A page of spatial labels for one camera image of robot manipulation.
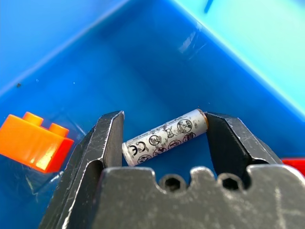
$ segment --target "battery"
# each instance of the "battery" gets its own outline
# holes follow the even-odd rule
[[[129,166],[136,166],[187,142],[208,129],[207,119],[200,109],[175,118],[122,144]]]

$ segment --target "scratch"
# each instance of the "scratch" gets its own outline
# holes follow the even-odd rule
[[[243,137],[243,141],[248,141],[252,137],[253,137],[252,135],[247,135],[247,136]]]
[[[286,229],[286,220],[284,218],[284,212],[282,208],[282,193],[279,187],[275,188],[275,204],[276,214],[278,217],[278,225],[281,229]]]
[[[302,216],[305,217],[305,214],[299,210],[287,210],[283,209],[283,213],[291,215],[291,216]]]
[[[192,33],[190,34],[189,37],[186,38],[186,40],[183,42],[183,44],[181,45],[181,47],[179,47],[179,49],[178,49],[179,52],[184,53],[184,52],[189,48],[189,46],[191,45],[191,43],[192,43],[192,41],[193,41],[195,35],[196,35],[196,32],[194,31],[194,32],[192,32]]]
[[[60,171],[59,174],[57,174],[55,177],[52,178],[52,180],[50,181],[50,183],[53,182],[54,180],[58,179],[59,177],[61,177],[62,174],[63,174],[63,172]]]
[[[25,175],[25,179],[26,181],[28,182],[29,186],[30,186],[30,190],[31,190],[31,193],[33,196],[35,196],[35,200],[36,202],[38,203],[38,192],[34,192],[34,188],[33,188],[33,185],[32,183],[30,182],[30,180],[28,179],[28,176]]]
[[[189,60],[191,60],[204,46],[206,46],[206,43],[204,45],[202,45],[199,49],[194,51],[194,54],[189,58]]]
[[[76,126],[76,128],[83,134],[83,135],[86,135],[86,132],[79,126],[79,125],[77,125],[76,123],[73,123],[75,126]]]

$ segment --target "plastic surface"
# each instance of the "plastic surface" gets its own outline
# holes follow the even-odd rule
[[[284,158],[283,163],[299,170],[305,176],[305,158]]]
[[[226,8],[219,6],[225,1],[215,0],[207,14],[207,1],[200,6],[199,1],[136,2],[2,1],[0,123],[9,114],[30,111],[45,118],[43,126],[66,127],[68,137],[78,143],[98,117],[124,110],[126,141],[200,108],[241,118],[280,157],[304,155],[304,114],[292,109],[296,106],[289,99],[280,99],[290,94],[287,87],[293,91],[295,86],[290,96],[302,105],[303,80],[294,83],[298,78],[293,61],[283,64],[284,56],[293,58],[296,72],[304,73],[298,64],[303,62],[302,28],[298,34],[289,32],[287,24],[270,30],[269,20],[255,20],[290,18],[296,25],[302,23],[302,15],[296,18],[299,14],[290,8],[285,16],[274,9],[255,8],[253,14],[255,0],[242,9],[240,1],[228,1],[231,6]],[[301,3],[298,9],[303,12]],[[209,18],[208,25],[199,11]],[[233,17],[242,13],[243,18]],[[276,42],[272,32],[280,33],[288,45]],[[281,55],[283,60],[274,62]],[[279,77],[270,78],[273,84],[258,80],[268,79],[271,70]],[[213,169],[205,135],[141,166],[152,167],[157,179],[177,173],[187,181],[193,166]],[[59,177],[0,157],[1,226],[36,228]]]
[[[42,173],[59,172],[74,141],[66,138],[68,129],[42,122],[30,112],[22,119],[9,115],[0,128],[0,154]]]

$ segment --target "light blue plastic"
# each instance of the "light blue plastic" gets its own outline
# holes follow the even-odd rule
[[[204,0],[4,0],[0,124],[30,111],[79,142],[124,110],[126,141],[200,108],[241,118],[280,157],[304,156],[304,6],[258,2],[215,0],[205,13]],[[279,13],[288,24],[275,28]],[[157,179],[213,169],[204,135],[141,166]],[[59,178],[1,156],[2,228],[36,228]]]

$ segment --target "orange toy block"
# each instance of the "orange toy block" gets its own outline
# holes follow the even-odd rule
[[[9,115],[0,128],[0,154],[42,173],[58,172],[73,145],[69,130],[27,112],[23,118]]]

